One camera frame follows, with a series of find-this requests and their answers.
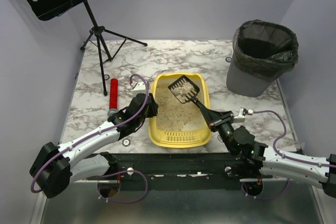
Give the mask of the black slotted litter scoop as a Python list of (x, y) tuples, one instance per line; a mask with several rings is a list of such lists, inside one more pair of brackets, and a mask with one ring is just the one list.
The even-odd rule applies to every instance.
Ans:
[(186, 75), (182, 75), (171, 83), (168, 89), (181, 104), (192, 102), (199, 108), (202, 115), (205, 116), (208, 109), (197, 97), (200, 88)]

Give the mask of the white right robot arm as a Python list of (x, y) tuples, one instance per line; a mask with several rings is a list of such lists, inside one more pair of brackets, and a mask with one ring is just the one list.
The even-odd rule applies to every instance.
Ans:
[(334, 154), (326, 158), (281, 151), (277, 149), (276, 142), (268, 146), (257, 142), (245, 127), (232, 127), (236, 122), (243, 122), (246, 116), (255, 114), (254, 110), (242, 108), (238, 116), (233, 116), (231, 111), (218, 112), (204, 106), (200, 107), (200, 111), (208, 128), (219, 133), (229, 153), (244, 162), (252, 174), (298, 180), (335, 197)]

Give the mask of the yellow plastic litter box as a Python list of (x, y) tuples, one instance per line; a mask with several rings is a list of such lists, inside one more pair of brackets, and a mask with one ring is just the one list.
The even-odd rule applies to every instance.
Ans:
[[(154, 98), (157, 85), (165, 83), (170, 85), (182, 75), (186, 75), (200, 88), (200, 92), (197, 97), (209, 109), (211, 105), (208, 88), (204, 78), (199, 73), (177, 72), (158, 75), (151, 85), (151, 93)], [(162, 131), (157, 128), (155, 116), (149, 119), (149, 137), (155, 145), (161, 147), (192, 148), (205, 145), (211, 139), (212, 133), (206, 123), (200, 130), (186, 132)]]

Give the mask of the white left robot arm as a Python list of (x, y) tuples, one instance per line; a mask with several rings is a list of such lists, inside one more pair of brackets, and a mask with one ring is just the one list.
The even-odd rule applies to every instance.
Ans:
[(29, 171), (33, 177), (31, 191), (57, 196), (70, 183), (71, 167), (94, 151), (136, 132), (146, 118), (157, 116), (157, 109), (153, 94), (139, 93), (128, 107), (114, 113), (83, 137), (64, 146), (57, 147), (51, 142), (43, 145)]

